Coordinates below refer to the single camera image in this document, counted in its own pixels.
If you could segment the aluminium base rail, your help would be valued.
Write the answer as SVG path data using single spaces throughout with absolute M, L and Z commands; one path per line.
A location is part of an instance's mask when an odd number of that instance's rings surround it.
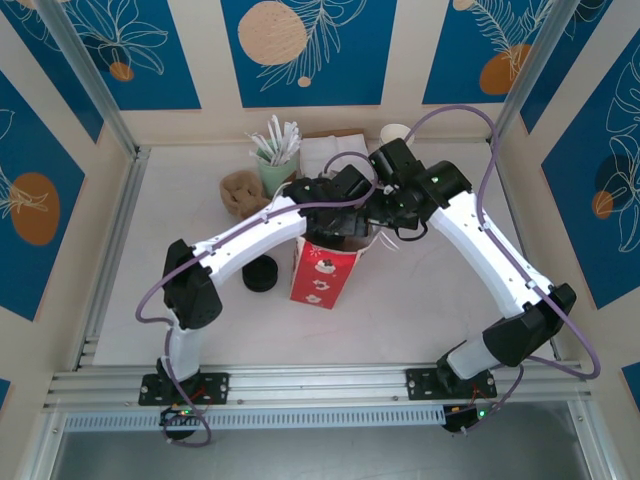
M 204 372 L 230 375 L 230 408 L 297 406 L 373 406 L 407 404 L 401 364 L 320 366 L 205 366 Z M 137 406 L 142 377 L 151 367 L 83 367 L 53 375 L 44 400 L 46 410 L 115 411 Z M 510 400 L 545 402 L 592 397 L 590 385 L 551 367 L 525 364 Z

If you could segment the aluminium right side rail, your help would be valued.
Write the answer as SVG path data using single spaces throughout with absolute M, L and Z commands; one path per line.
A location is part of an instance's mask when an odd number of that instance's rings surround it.
M 531 255 L 529 241 L 525 237 L 524 221 L 522 215 L 519 213 L 515 197 L 515 189 L 509 182 L 506 171 L 501 166 L 500 157 L 498 154 L 498 148 L 495 145 L 494 139 L 487 141 L 490 146 L 491 152 L 496 155 L 495 161 L 495 173 L 500 181 L 501 188 L 504 193 L 504 197 L 507 203 L 511 221 L 514 226 L 514 231 L 517 237 L 518 249 L 521 255 L 532 265 L 537 265 L 537 259 Z

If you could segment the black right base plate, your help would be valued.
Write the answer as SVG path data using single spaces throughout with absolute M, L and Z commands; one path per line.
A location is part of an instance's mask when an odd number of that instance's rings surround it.
M 471 379 L 460 379 L 448 368 L 410 368 L 405 371 L 410 400 L 471 400 L 497 397 L 495 380 L 489 370 Z

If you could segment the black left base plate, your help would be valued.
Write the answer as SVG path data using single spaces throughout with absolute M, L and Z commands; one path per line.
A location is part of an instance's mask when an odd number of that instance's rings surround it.
M 180 386 L 194 405 L 225 405 L 229 378 L 227 373 L 196 373 Z M 155 373 L 143 376 L 138 404 L 169 406 L 186 405 L 187 402 L 165 373 Z

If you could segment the right control circuit board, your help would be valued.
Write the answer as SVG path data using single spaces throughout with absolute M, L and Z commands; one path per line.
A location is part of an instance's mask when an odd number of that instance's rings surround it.
M 453 434 L 464 433 L 472 429 L 491 411 L 490 408 L 477 406 L 444 406 L 445 424 L 443 428 Z

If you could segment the white paper napkins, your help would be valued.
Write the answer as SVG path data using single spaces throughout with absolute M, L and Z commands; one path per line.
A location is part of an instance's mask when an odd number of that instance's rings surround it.
M 303 176 L 309 178 L 318 177 L 327 162 L 338 153 L 344 151 L 359 152 L 365 157 L 369 156 L 363 134 L 347 136 L 326 136 L 318 138 L 305 138 L 300 147 L 300 170 Z M 368 180 L 373 179 L 373 173 L 367 160 L 356 155 L 345 155 L 335 160 L 328 168 L 327 175 L 337 175 L 347 165 L 353 165 Z

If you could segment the aluminium left frame post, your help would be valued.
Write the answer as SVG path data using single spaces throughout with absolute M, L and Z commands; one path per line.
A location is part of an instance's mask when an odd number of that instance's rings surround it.
M 89 95 L 116 141 L 131 161 L 139 152 L 120 109 L 107 88 L 77 31 L 57 0 L 33 0 L 36 10 L 60 48 L 75 76 Z

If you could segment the stack of black cup lids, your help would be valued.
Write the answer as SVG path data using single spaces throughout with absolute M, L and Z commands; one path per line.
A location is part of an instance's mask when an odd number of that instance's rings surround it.
M 244 285 L 252 292 L 264 293 L 278 281 L 277 262 L 268 255 L 261 255 L 242 267 Z

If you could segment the green straw holder cup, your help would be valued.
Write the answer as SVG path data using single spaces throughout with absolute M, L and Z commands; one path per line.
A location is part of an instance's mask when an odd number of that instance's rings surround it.
M 283 183 L 296 179 L 299 173 L 299 156 L 300 154 L 296 152 L 286 163 L 272 166 L 267 160 L 267 154 L 261 149 L 257 150 L 256 163 L 258 165 L 259 177 L 268 198 L 272 198 L 276 190 Z

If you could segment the aluminium frame post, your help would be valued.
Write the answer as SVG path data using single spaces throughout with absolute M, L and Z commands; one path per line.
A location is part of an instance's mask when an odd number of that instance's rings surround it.
M 498 116 L 497 132 L 491 136 L 493 153 L 499 151 L 501 141 L 538 80 L 578 2 L 579 0 L 554 0 L 551 4 L 549 16 L 542 24 Z
M 107 88 L 77 31 L 57 0 L 33 0 L 36 10 L 60 48 L 75 76 L 89 95 L 116 141 L 131 161 L 139 152 L 120 109 Z

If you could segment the stack of brown cup carriers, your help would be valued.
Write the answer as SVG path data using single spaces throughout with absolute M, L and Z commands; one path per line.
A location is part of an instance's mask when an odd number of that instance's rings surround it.
M 241 220 L 251 217 L 270 203 L 260 178 L 251 171 L 240 170 L 227 175 L 220 181 L 219 188 L 226 210 Z

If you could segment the left control circuit board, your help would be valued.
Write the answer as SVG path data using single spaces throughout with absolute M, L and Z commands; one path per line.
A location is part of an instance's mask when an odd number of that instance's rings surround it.
M 161 411 L 159 425 L 168 427 L 198 427 L 200 420 L 189 407 L 168 407 Z

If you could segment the aluminium left side rail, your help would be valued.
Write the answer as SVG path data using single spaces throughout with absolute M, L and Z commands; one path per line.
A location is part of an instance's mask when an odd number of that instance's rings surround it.
M 84 346 L 88 338 L 99 334 L 101 331 L 150 153 L 150 147 L 139 147 L 135 159 L 128 167 L 107 237 L 104 255 L 91 292 L 90 302 L 84 315 L 82 333 L 77 341 L 74 357 L 71 360 L 72 371 L 77 370 L 80 366 Z

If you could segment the control circuit board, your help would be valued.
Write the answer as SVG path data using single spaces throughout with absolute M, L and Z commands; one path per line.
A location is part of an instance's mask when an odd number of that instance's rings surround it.
M 168 407 L 161 411 L 159 425 L 168 427 L 198 427 L 200 420 L 189 407 Z
M 464 433 L 472 429 L 491 411 L 490 408 L 477 406 L 444 406 L 445 424 L 443 428 L 453 434 Z

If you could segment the red printed paper bag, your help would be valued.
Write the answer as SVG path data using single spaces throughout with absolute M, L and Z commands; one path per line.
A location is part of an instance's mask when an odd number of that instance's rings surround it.
M 289 299 L 331 310 L 356 265 L 376 242 L 392 252 L 399 246 L 379 227 L 365 237 L 315 240 L 310 235 L 295 240 Z

